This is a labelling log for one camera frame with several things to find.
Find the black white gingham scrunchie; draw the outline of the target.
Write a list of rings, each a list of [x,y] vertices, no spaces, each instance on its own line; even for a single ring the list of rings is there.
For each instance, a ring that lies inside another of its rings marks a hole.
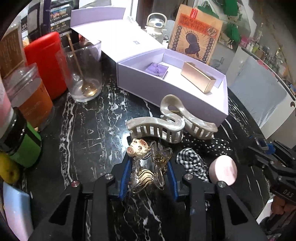
[[[185,148],[178,152],[176,163],[182,165],[187,173],[209,183],[208,166],[192,148]]]

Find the gold animal hair clip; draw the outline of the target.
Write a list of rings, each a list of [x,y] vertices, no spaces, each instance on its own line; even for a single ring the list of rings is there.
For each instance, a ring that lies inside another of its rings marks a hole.
[[[171,148],[160,149],[156,141],[148,144],[143,139],[133,138],[127,148],[127,155],[132,158],[129,190],[136,194],[151,185],[163,190],[164,174],[172,154]]]

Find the pink round compact case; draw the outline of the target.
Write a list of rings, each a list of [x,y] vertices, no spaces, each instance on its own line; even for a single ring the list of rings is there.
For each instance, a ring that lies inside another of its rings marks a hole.
[[[228,186],[237,179],[237,166],[233,159],[227,155],[217,157],[209,167],[209,178],[213,184],[224,181]]]

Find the black polka dot scrunchie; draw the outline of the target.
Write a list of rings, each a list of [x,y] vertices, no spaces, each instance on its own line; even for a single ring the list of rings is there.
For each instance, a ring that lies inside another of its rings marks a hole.
[[[181,141],[184,148],[193,149],[202,158],[216,158],[221,155],[232,156],[233,149],[227,140],[212,137],[207,140],[200,140],[185,133]]]

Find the pearl white hair claw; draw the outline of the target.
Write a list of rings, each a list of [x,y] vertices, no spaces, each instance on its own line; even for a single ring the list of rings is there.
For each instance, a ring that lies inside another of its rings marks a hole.
[[[132,138],[156,137],[171,144],[180,143],[183,132],[208,140],[218,132],[217,125],[206,122],[191,114],[175,95],[166,95],[160,105],[160,118],[151,116],[133,118],[126,122]]]

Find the white covered chair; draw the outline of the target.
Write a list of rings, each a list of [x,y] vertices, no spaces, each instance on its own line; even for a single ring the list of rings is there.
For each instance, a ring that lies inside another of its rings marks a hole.
[[[251,114],[266,138],[295,111],[295,100],[275,75],[253,57],[234,59],[226,73],[227,86]]]

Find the gold spoon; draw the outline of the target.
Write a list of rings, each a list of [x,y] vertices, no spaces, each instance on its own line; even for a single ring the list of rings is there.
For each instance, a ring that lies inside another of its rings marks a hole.
[[[92,97],[97,93],[97,87],[93,83],[88,82],[88,81],[85,80],[85,78],[83,76],[83,73],[82,73],[82,70],[81,70],[81,67],[79,65],[79,62],[78,62],[74,47],[73,47],[73,44],[72,44],[70,34],[67,34],[67,38],[68,38],[68,42],[69,42],[69,45],[70,45],[74,60],[76,62],[78,71],[79,71],[81,79],[82,79],[82,86],[81,86],[82,94],[85,97]]]

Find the gold rectangular box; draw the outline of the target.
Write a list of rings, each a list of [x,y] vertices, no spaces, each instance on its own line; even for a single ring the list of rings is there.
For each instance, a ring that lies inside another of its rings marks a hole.
[[[193,63],[185,62],[181,71],[181,75],[195,85],[201,92],[208,94],[211,92],[216,79],[200,69]]]

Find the banana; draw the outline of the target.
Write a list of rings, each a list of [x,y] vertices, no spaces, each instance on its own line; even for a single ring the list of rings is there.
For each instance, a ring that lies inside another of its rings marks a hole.
[[[8,184],[16,184],[20,177],[16,163],[3,152],[0,153],[0,176]]]

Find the lavender gift box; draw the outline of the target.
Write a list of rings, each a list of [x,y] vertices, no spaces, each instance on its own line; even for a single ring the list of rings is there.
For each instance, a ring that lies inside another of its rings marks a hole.
[[[119,88],[156,106],[164,96],[173,94],[194,116],[221,125],[228,116],[226,76],[201,61],[164,48],[124,13],[125,8],[113,6],[75,9],[70,27],[93,44],[101,42],[102,51],[116,63]],[[201,92],[181,75],[186,63],[216,80],[209,93]]]

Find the clear drinking glass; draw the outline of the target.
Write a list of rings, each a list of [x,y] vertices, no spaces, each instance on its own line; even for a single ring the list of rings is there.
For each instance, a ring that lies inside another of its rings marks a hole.
[[[76,43],[56,53],[62,76],[77,102],[95,99],[102,91],[101,42]]]

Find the orange drink plastic cup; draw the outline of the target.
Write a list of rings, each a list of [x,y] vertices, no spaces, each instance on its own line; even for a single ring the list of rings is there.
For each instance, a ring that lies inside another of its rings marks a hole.
[[[20,67],[4,80],[6,93],[33,128],[42,131],[54,116],[51,97],[35,63]]]

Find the red plastic bottle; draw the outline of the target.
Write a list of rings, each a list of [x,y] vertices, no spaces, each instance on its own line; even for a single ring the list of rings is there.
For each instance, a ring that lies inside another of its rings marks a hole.
[[[39,75],[52,100],[61,96],[67,89],[56,54],[62,50],[58,32],[48,33],[24,48],[27,64],[35,63]]]

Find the white toy kettle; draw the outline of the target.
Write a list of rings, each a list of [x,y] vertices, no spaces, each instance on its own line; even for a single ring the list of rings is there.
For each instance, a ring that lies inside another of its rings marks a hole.
[[[147,17],[145,31],[161,44],[166,31],[167,17],[162,13],[151,13]]]

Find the black printed bag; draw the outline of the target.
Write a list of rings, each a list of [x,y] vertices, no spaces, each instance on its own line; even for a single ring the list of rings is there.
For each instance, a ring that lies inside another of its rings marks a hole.
[[[32,41],[50,32],[69,32],[76,6],[75,1],[31,1],[20,13],[22,38]]]

